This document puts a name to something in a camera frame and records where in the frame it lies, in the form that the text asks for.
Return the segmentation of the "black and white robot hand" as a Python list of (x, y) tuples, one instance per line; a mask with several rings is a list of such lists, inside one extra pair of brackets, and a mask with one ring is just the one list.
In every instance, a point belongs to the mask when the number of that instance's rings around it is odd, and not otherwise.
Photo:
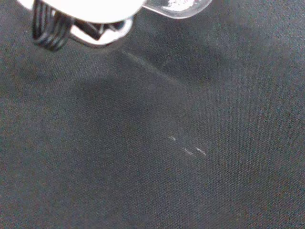
[(131, 30), (145, 0), (20, 0), (32, 13), (32, 41), (55, 52), (68, 39), (103, 48)]

